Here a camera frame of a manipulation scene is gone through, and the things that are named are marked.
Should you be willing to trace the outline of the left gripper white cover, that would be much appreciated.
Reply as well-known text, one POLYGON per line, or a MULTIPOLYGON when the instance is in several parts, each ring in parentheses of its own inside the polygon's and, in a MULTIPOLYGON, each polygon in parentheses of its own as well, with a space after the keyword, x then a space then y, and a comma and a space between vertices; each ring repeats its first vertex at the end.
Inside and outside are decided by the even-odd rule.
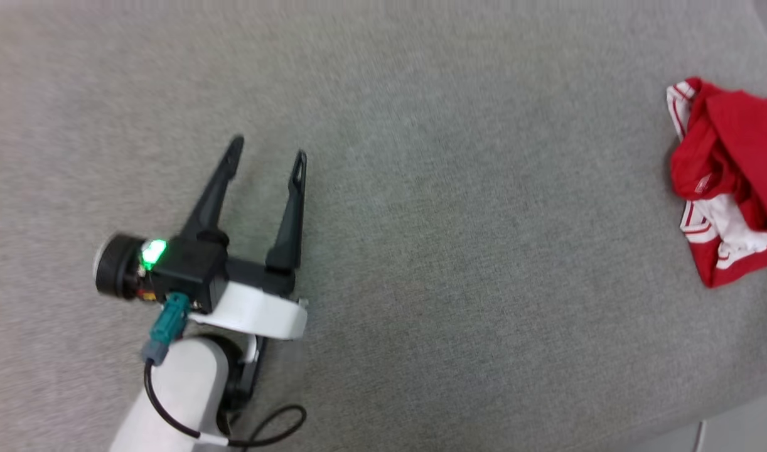
MULTIPOLYGON (((229 242, 219 220, 244 144, 241 134, 231 139, 185 222, 182 237, 148 240, 114 234, 100 246, 95 254, 99 294, 159 305, 180 294, 186 297, 188 321, 272 340, 303 336, 307 311, 289 299, 292 274, 269 274, 260 264, 229 257, 220 244, 229 242)), ((275 272, 300 267, 306 175, 307 155, 300 149, 289 175, 277 237, 266 255, 266 267, 275 272)))

